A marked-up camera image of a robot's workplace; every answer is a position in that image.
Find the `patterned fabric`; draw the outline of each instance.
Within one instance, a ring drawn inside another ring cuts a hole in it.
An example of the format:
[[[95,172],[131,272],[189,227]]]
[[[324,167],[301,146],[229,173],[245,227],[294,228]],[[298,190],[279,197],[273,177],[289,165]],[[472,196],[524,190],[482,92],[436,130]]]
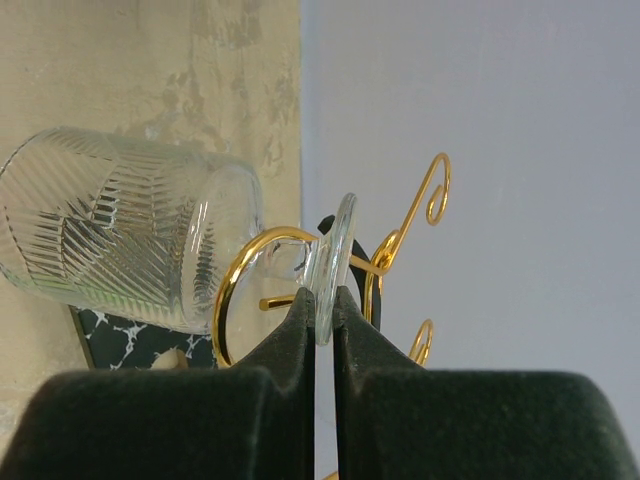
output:
[[[149,368],[171,348],[182,350],[189,367],[215,368],[211,335],[190,335],[92,310],[75,310],[78,329],[95,368]]]

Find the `white wall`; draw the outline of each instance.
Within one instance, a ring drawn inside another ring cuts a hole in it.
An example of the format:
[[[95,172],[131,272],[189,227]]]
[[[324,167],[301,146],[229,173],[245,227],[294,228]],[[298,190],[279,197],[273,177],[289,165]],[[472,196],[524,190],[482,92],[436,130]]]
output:
[[[420,213],[387,277],[383,333],[406,350],[429,316],[429,368],[587,374],[640,457],[640,3],[303,0],[302,15],[305,226],[352,191],[372,252],[433,156],[453,162],[444,219]]]

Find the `beige wall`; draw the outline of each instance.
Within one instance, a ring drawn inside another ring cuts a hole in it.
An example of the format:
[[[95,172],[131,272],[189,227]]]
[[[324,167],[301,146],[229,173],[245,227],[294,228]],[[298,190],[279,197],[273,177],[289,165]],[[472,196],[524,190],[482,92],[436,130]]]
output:
[[[0,156],[54,125],[251,162],[265,223],[299,222],[296,0],[0,6]],[[0,281],[0,448],[47,376],[86,368],[65,307]]]

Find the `ribbed glass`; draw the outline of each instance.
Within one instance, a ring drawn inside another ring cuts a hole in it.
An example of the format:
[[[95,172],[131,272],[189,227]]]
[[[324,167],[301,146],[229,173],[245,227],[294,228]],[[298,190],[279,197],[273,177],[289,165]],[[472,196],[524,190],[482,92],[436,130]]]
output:
[[[53,128],[0,171],[0,268],[41,296],[205,333],[222,276],[262,229],[261,198],[235,158]]]

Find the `gold hook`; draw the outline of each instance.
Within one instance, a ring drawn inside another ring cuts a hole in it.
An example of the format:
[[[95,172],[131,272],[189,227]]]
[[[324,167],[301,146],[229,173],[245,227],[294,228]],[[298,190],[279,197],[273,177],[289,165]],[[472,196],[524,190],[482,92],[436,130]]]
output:
[[[429,166],[429,170],[427,170],[427,173],[422,181],[422,185],[420,185],[420,189],[418,190],[418,193],[416,194],[416,197],[411,204],[411,208],[409,208],[409,212],[402,222],[400,230],[393,230],[389,235],[387,235],[387,237],[375,251],[371,259],[371,263],[366,262],[365,260],[362,260],[353,255],[351,256],[349,263],[367,272],[367,275],[365,277],[363,311],[364,317],[369,323],[371,323],[372,319],[374,277],[378,277],[380,290],[382,291],[382,277],[384,277],[384,275],[386,275],[391,269],[395,257],[398,254],[398,250],[404,242],[407,232],[409,231],[409,227],[411,227],[411,223],[413,222],[416,212],[420,207],[420,203],[422,202],[422,199],[424,198],[424,195],[429,188],[433,175],[440,166],[440,163],[444,163],[444,184],[438,185],[436,190],[429,198],[426,214],[427,222],[430,225],[438,224],[438,222],[442,218],[442,215],[444,214],[445,209],[447,208],[449,183],[451,181],[451,162],[446,153],[439,153],[433,159],[431,165]],[[438,211],[434,216],[433,210],[438,198],[441,198],[440,206],[438,207]],[[273,241],[284,239],[312,242],[316,240],[317,237],[295,227],[275,227],[265,230],[260,235],[254,237],[242,248],[242,250],[240,250],[236,258],[229,266],[229,269],[227,270],[224,278],[222,279],[218,290],[218,295],[216,297],[212,319],[213,350],[215,352],[216,358],[218,359],[218,364],[221,367],[229,367],[234,363],[233,358],[229,353],[226,341],[226,321],[231,296],[233,295],[236,284],[240,279],[240,275],[264,247],[266,247]],[[293,295],[263,298],[260,300],[259,306],[261,310],[286,307],[293,302],[293,298]],[[425,324],[423,323],[420,331],[418,332],[418,337],[416,337],[416,341],[414,343],[419,343],[421,341],[425,328]],[[427,356],[429,355],[429,348],[431,346],[431,338],[433,335],[432,330],[433,325],[431,324],[429,326],[427,343],[420,347],[420,350],[417,352],[416,358],[418,360],[422,359],[421,364],[424,364]]]
[[[422,185],[420,185],[420,189],[413,199],[413,203],[411,204],[411,208],[409,208],[409,212],[407,212],[407,216],[404,218],[402,222],[402,226],[400,230],[393,230],[380,244],[378,249],[373,254],[371,258],[371,264],[374,267],[377,267],[384,271],[386,274],[391,269],[393,262],[395,261],[396,255],[398,254],[398,250],[400,246],[404,242],[405,237],[407,236],[407,232],[413,223],[413,219],[416,216],[416,212],[420,207],[420,203],[422,203],[422,199],[424,198],[429,185],[431,184],[431,180],[433,179],[433,175],[436,170],[440,166],[441,163],[444,163],[444,184],[438,185],[429,198],[429,202],[427,203],[427,222],[429,225],[437,225],[442,215],[444,215],[444,211],[447,208],[447,200],[449,198],[449,184],[451,183],[451,161],[449,160],[449,156],[446,153],[439,153],[431,162],[429,166],[429,170],[427,170],[427,174],[424,176],[422,180]],[[438,198],[440,200],[440,206],[438,208],[435,216],[433,215],[433,209],[435,207],[436,201]],[[364,282],[364,317],[371,322],[372,318],[372,309],[373,309],[373,280],[376,274],[367,272],[367,276],[365,277]],[[382,290],[382,275],[377,275],[379,277],[379,285]]]
[[[427,332],[427,340],[422,343],[422,337],[424,337],[425,332]],[[409,358],[416,362],[421,367],[424,367],[427,363],[427,358],[429,358],[429,352],[431,351],[431,341],[433,340],[433,322],[431,319],[427,318],[420,329],[418,330],[418,334],[416,335],[416,339],[413,341],[413,345],[411,345],[411,350],[409,351]]]

